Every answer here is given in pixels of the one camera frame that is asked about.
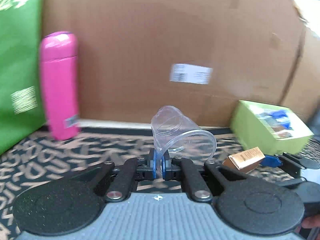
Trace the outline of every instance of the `transparent cup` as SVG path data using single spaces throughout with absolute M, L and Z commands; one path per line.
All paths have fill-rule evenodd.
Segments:
M 151 120 L 157 169 L 161 171 L 161 158 L 168 150 L 169 155 L 204 162 L 215 154 L 217 141 L 212 133 L 202 130 L 190 118 L 174 106 L 164 106 Z

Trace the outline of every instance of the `black round disc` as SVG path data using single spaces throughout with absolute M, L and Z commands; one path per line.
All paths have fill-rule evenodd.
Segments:
M 220 216 L 249 234 L 275 236 L 301 222 L 304 205 L 297 194 L 260 179 L 231 182 L 217 201 Z
M 57 180 L 16 198 L 13 216 L 21 230 L 42 236 L 77 231 L 100 213 L 101 199 L 83 182 Z

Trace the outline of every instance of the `pink bottle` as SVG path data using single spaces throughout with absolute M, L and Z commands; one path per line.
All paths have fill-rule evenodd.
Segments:
M 57 140 L 77 135 L 77 39 L 69 32 L 46 36 L 40 48 L 40 77 L 49 129 Z

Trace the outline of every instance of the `screw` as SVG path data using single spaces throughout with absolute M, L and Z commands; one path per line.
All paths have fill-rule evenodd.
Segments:
M 208 191 L 206 191 L 206 190 L 198 190 L 198 191 L 196 191 L 195 196 L 197 198 L 205 199 L 205 198 L 209 198 L 210 197 L 210 193 Z
M 110 191 L 107 193 L 107 197 L 110 199 L 119 199 L 122 197 L 122 193 L 119 191 Z

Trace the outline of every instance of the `cardboard wall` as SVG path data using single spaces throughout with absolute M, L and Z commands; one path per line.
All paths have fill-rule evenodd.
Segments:
M 290 108 L 307 122 L 319 102 L 320 38 L 307 28 L 303 51 L 282 106 Z
M 279 104 L 304 26 L 292 0 L 45 0 L 43 35 L 79 39 L 82 118 L 150 122 L 174 105 L 226 126 L 239 99 Z M 172 64 L 213 69 L 170 82 Z

